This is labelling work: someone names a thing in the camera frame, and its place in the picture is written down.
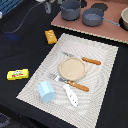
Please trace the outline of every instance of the wooden handle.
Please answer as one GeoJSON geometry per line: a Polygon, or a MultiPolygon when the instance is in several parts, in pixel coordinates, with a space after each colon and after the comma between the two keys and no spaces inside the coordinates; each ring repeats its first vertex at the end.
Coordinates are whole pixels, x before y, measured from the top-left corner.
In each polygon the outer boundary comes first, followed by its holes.
{"type": "Polygon", "coordinates": [[[100,61],[97,61],[97,60],[92,60],[92,59],[88,59],[88,58],[85,58],[85,57],[82,57],[81,58],[83,61],[86,61],[86,62],[89,62],[89,63],[93,63],[93,64],[97,64],[97,65],[100,65],[101,62],[100,61]]]}
{"type": "Polygon", "coordinates": [[[75,83],[75,82],[72,82],[72,81],[67,81],[67,84],[69,84],[69,85],[71,85],[71,86],[74,86],[74,87],[76,87],[76,88],[79,88],[79,89],[81,89],[81,90],[83,90],[83,91],[89,91],[89,88],[88,87],[85,87],[85,86],[83,86],[83,85],[80,85],[80,84],[77,84],[77,83],[75,83]]]}

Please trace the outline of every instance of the table surface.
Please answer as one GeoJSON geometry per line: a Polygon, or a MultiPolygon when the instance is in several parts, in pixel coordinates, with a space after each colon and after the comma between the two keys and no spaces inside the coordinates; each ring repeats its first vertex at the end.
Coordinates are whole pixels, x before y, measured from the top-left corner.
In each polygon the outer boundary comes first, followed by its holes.
{"type": "MultiPolygon", "coordinates": [[[[35,4],[35,0],[23,2],[0,20],[0,30],[16,29],[27,11],[35,4]]],[[[57,39],[62,33],[66,33],[119,47],[96,128],[127,128],[128,44],[51,26],[52,20],[60,11],[59,6],[56,2],[53,3],[52,13],[46,14],[44,5],[39,5],[29,13],[18,31],[13,34],[0,33],[0,104],[49,128],[74,128],[63,120],[16,98],[54,46],[49,45],[45,37],[45,31],[54,30],[57,39]],[[8,81],[8,71],[18,69],[29,69],[29,78],[8,81]]]]}

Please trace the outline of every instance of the striped placemat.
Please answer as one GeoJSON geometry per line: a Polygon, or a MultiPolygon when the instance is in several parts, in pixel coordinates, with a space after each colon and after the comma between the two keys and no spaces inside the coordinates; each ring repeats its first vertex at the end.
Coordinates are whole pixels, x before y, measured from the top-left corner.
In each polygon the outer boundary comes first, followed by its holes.
{"type": "Polygon", "coordinates": [[[115,46],[62,34],[17,98],[78,128],[94,128],[117,51],[118,47],[115,46]],[[87,73],[84,78],[76,81],[89,87],[89,92],[70,86],[78,97],[77,108],[73,107],[67,98],[63,89],[65,83],[48,77],[49,72],[59,75],[58,66],[67,58],[61,51],[101,61],[101,65],[84,62],[87,65],[87,73]],[[46,104],[42,102],[37,91],[37,86],[42,81],[50,81],[56,95],[55,100],[46,104]]]}

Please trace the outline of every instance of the table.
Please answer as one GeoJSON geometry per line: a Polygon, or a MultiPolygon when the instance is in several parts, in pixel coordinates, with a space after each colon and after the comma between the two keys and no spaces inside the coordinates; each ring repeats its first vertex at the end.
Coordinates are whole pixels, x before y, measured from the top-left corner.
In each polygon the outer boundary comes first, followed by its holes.
{"type": "MultiPolygon", "coordinates": [[[[26,1],[7,14],[0,21],[0,30],[13,31],[17,28],[27,11],[36,3],[35,0],[26,1]]],[[[49,45],[47,43],[44,33],[44,31],[52,29],[57,39],[59,39],[62,33],[67,33],[119,47],[96,128],[127,128],[128,45],[51,26],[51,21],[59,11],[60,8],[57,3],[52,4],[51,14],[45,13],[43,4],[39,5],[29,13],[22,27],[16,33],[0,33],[0,105],[6,108],[1,110],[5,112],[8,109],[34,119],[49,128],[74,128],[74,126],[63,120],[16,98],[54,46],[54,44],[49,45]],[[8,71],[24,68],[29,69],[28,79],[7,80],[8,71]]]]}

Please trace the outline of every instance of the plate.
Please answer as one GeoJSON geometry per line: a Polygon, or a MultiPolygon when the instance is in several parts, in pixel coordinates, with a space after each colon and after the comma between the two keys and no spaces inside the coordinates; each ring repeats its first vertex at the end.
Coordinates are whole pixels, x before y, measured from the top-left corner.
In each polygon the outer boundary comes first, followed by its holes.
{"type": "Polygon", "coordinates": [[[59,65],[60,75],[66,80],[79,80],[85,76],[86,71],[87,66],[84,61],[75,57],[70,57],[59,65]]]}

